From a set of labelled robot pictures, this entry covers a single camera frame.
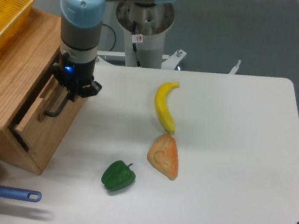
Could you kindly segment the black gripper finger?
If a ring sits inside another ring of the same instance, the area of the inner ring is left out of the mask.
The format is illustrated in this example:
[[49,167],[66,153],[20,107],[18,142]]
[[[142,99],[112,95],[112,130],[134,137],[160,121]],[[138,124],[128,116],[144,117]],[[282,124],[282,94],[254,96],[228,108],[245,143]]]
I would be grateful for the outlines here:
[[59,63],[56,62],[52,64],[51,71],[57,82],[62,86],[65,87],[65,80],[62,71],[60,70]]
[[73,81],[70,83],[68,99],[75,102],[78,98],[87,98],[97,95],[102,89],[102,85],[93,79],[86,81]]

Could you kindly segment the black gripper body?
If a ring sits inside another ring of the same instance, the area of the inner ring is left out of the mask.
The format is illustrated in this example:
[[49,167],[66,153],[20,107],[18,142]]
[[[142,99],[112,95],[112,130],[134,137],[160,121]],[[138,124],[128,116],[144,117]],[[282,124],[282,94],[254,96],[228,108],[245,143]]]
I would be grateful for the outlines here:
[[55,78],[71,92],[83,93],[85,87],[89,87],[94,80],[94,66],[96,58],[86,63],[70,61],[69,54],[60,54],[59,63],[56,67]]

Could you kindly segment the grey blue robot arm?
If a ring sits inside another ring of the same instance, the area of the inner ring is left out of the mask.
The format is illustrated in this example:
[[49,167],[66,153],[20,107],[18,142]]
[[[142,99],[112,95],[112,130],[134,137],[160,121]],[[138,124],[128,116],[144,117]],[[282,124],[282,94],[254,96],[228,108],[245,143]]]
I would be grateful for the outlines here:
[[117,2],[116,17],[125,35],[126,64],[160,68],[165,34],[174,22],[176,0],[60,0],[61,42],[52,67],[67,89],[66,101],[95,96],[93,77],[107,2]]

